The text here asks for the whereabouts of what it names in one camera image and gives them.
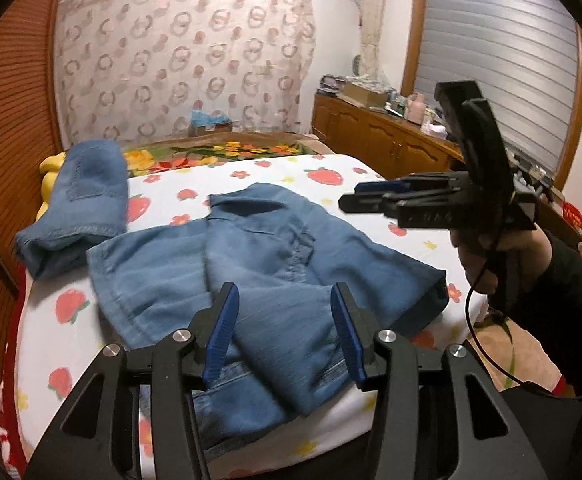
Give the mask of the black sleeved right forearm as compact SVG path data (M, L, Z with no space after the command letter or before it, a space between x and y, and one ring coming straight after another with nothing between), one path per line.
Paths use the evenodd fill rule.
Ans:
M496 308L536 338L582 396L582 257L537 229L511 232L497 249L516 259L518 290L496 293Z

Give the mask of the person's right hand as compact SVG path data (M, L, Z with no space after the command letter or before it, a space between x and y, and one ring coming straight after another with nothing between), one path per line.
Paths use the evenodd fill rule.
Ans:
M548 269L552 245L539 227L531 231L505 232L499 238L469 230L451 230L451 245L457 249L466 279L483 295L492 295L508 277L508 265L521 287L536 281Z

